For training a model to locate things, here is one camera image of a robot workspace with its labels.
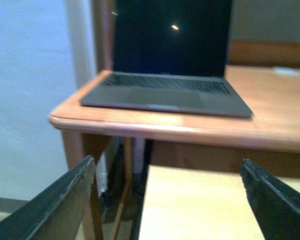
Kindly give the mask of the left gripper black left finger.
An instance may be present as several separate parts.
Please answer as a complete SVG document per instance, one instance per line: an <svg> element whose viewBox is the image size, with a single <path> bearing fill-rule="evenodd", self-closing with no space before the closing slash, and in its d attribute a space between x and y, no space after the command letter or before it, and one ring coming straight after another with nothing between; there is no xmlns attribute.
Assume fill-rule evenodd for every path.
<svg viewBox="0 0 300 240"><path fill-rule="evenodd" d="M94 158L86 156L0 221L0 240L74 240L91 196L95 167Z"/></svg>

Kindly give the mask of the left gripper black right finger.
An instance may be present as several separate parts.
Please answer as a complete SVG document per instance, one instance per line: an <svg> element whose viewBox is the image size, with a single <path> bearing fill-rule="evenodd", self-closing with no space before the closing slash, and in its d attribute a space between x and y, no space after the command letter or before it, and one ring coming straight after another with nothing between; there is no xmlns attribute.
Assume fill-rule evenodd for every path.
<svg viewBox="0 0 300 240"><path fill-rule="evenodd" d="M244 159L240 176L250 208L266 240L300 240L300 192Z"/></svg>

